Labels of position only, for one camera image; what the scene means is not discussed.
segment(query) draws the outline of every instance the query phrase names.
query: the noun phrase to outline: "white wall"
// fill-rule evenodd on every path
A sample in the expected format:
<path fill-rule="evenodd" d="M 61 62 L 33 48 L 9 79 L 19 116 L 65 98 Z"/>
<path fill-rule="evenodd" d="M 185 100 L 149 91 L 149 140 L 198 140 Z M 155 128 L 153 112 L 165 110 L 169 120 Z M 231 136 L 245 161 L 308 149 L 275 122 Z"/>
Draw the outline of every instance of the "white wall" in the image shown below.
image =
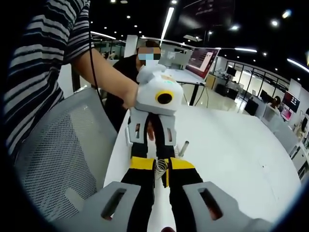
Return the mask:
<path fill-rule="evenodd" d="M 70 64 L 61 66 L 58 84 L 64 93 L 64 98 L 73 95 L 72 70 Z"/>

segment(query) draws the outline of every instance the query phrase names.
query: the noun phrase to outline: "metal spring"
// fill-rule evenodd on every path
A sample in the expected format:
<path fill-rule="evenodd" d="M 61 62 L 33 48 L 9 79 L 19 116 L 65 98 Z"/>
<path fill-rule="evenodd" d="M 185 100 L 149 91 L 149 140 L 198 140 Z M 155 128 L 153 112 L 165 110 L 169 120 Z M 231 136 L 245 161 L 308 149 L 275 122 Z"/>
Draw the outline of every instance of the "metal spring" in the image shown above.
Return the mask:
<path fill-rule="evenodd" d="M 166 172 L 167 168 L 168 168 L 168 164 L 165 162 L 165 160 L 159 159 L 155 165 L 155 172 L 154 172 L 155 179 L 156 180 L 160 179 Z"/>

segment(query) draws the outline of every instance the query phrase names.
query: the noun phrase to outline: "white table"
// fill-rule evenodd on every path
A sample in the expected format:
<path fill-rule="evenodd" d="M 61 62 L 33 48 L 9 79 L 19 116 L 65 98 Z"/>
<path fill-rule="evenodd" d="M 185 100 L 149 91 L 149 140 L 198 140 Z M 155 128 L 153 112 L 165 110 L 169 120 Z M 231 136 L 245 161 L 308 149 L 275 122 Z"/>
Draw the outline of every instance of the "white table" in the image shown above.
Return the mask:
<path fill-rule="evenodd" d="M 204 79 L 189 70 L 166 69 L 164 73 L 170 75 L 178 83 L 194 85 L 194 90 L 189 103 L 189 105 L 193 105 L 197 96 L 198 87 L 204 86 L 206 83 Z"/>
<path fill-rule="evenodd" d="M 124 129 L 117 137 L 104 186 L 121 181 L 130 164 Z M 256 117 L 182 106 L 176 113 L 177 144 L 190 142 L 184 159 L 195 165 L 203 181 L 211 181 L 234 197 L 252 218 L 277 220 L 300 189 L 292 160 L 273 133 Z M 155 156 L 154 144 L 149 155 Z M 156 183 L 148 228 L 175 229 L 169 188 Z"/>

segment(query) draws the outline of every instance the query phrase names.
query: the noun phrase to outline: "office chair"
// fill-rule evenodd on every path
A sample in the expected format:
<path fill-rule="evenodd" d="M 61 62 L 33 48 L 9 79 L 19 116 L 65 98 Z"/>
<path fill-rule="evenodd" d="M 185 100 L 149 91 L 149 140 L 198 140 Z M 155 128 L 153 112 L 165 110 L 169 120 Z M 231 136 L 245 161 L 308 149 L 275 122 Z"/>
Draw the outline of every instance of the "office chair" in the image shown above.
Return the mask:
<path fill-rule="evenodd" d="M 72 217 L 103 187 L 116 137 L 92 88 L 68 97 L 39 121 L 15 167 L 46 220 Z"/>

